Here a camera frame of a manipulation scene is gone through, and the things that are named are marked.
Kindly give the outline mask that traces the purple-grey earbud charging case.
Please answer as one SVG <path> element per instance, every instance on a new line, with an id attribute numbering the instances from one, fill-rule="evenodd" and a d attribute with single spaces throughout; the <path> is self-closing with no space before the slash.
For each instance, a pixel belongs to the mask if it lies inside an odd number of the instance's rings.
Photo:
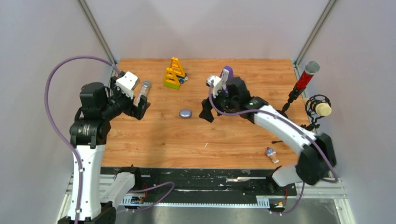
<path id="1" fill-rule="evenodd" d="M 192 117 L 192 111 L 188 109 L 181 110 L 179 116 L 183 119 L 188 119 Z"/>

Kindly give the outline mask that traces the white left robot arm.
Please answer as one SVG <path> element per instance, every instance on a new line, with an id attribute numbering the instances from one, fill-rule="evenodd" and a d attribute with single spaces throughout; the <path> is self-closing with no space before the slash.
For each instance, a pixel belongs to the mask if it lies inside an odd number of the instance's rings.
<path id="1" fill-rule="evenodd" d="M 128 191 L 139 192 L 143 187 L 137 167 L 122 167 L 110 187 L 100 193 L 102 157 L 112 119 L 121 114 L 141 120 L 149 107 L 146 96 L 134 104 L 134 89 L 139 78 L 131 72 L 114 78 L 111 87 L 102 83 L 86 84 L 80 92 L 81 107 L 70 127 L 70 143 L 76 150 L 71 203 L 61 224 L 113 224 L 116 210 Z"/>

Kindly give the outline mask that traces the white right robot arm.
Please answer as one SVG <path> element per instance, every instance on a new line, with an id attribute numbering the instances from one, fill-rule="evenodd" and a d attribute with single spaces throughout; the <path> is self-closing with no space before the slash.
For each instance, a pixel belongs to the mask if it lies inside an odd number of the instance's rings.
<path id="1" fill-rule="evenodd" d="M 210 75 L 206 85 L 209 96 L 202 101 L 200 118 L 213 122 L 212 110 L 219 116 L 240 116 L 274 134 L 299 156 L 295 165 L 279 166 L 267 177 L 269 193 L 278 195 L 286 185 L 297 182 L 315 185 L 328 172 L 337 176 L 334 171 L 337 161 L 329 135 L 308 131 L 281 115 L 261 97 L 252 97 L 240 77 L 224 83 L 222 78 Z"/>

